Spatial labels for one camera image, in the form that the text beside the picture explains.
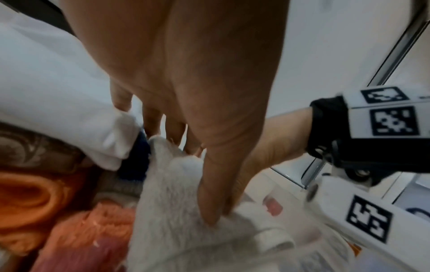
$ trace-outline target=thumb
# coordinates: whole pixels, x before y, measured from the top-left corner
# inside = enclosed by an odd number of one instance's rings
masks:
[[[248,183],[259,172],[303,155],[311,127],[312,108],[266,119],[261,138],[242,164],[223,213],[232,211]]]

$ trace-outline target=gray towel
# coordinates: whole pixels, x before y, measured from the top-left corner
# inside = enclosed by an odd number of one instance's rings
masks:
[[[256,203],[242,203],[215,227],[202,221],[197,187],[203,161],[153,137],[127,257],[128,272],[184,272],[294,247],[285,227]]]

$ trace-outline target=human hand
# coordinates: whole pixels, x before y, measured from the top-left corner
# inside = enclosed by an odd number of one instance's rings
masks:
[[[111,77],[112,99],[143,102],[144,129],[207,148],[198,204],[214,224],[258,141],[277,70],[287,0],[63,0],[73,31]]]
[[[239,203],[246,186],[260,171],[303,155],[311,128],[312,108],[266,119],[260,140],[240,169],[224,214]]]

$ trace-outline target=orange towel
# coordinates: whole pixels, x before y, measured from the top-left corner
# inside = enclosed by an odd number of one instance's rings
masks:
[[[52,219],[82,188],[86,171],[68,176],[0,172],[0,245],[17,255],[41,246]]]
[[[135,209],[99,203],[55,225],[31,272],[117,272],[127,256]]]

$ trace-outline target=brown patterned fabric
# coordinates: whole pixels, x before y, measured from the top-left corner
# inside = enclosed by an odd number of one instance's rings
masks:
[[[83,157],[62,141],[0,122],[0,167],[69,174]]]

